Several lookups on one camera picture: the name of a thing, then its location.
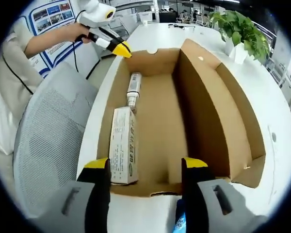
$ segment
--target cardboard box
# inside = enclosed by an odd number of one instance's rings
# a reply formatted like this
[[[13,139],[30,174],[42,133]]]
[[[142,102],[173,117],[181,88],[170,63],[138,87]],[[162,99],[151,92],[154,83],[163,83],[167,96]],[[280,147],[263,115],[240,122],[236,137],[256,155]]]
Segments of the cardboard box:
[[[136,119],[130,107],[116,108],[110,138],[111,182],[129,184],[138,180]]]
[[[189,39],[181,49],[137,51],[121,61],[102,120],[98,158],[109,154],[113,111],[125,106],[133,72],[143,76],[136,114],[139,181],[112,186],[112,192],[181,194],[185,156],[206,162],[216,177],[258,186],[265,148],[250,102],[224,64]]]

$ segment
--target mesh office chair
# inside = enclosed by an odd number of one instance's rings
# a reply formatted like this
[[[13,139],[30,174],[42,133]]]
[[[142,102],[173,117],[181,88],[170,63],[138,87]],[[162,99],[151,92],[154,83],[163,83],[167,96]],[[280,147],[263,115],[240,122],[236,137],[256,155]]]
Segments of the mesh office chair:
[[[37,217],[49,198],[76,179],[86,122],[97,89],[69,64],[60,63],[39,85],[20,122],[14,178],[26,217]]]

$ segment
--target white product box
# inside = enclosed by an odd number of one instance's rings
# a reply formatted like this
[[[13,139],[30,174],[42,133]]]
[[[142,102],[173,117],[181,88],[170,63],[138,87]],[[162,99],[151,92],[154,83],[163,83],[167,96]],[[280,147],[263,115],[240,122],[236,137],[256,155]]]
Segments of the white product box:
[[[114,110],[109,158],[112,183],[128,184],[138,180],[136,118],[129,107]]]

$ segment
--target person's hand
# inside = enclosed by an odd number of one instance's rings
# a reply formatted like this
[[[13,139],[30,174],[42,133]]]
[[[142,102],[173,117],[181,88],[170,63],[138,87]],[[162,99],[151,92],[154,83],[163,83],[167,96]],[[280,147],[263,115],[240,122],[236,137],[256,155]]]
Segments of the person's hand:
[[[67,41],[75,41],[79,35],[86,35],[88,36],[89,30],[81,25],[80,23],[72,23],[67,26],[65,26],[65,35]],[[90,39],[82,38],[83,43],[89,43],[91,42]]]

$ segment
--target small bottle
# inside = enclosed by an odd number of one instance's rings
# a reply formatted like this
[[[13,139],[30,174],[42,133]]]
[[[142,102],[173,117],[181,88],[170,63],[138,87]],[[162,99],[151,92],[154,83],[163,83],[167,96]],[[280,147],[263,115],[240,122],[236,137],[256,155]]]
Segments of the small bottle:
[[[132,73],[127,90],[127,106],[133,113],[137,112],[137,100],[140,98],[141,73]]]

